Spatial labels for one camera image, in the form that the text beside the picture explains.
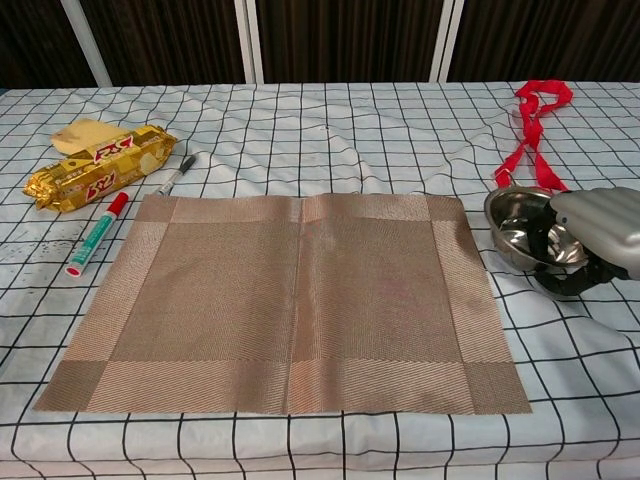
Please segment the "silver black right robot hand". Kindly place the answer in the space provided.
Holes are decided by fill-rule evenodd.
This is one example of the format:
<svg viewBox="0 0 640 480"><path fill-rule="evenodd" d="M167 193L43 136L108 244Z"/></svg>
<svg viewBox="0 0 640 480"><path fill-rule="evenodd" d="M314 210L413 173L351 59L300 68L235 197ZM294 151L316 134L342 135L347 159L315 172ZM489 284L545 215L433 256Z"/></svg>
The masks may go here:
<svg viewBox="0 0 640 480"><path fill-rule="evenodd" d="M639 192L628 187L558 193L527 226L530 252L548 251L548 234L562 226L582 246L587 262L561 279L540 267L535 279L546 290L576 296L614 278L639 278Z"/></svg>

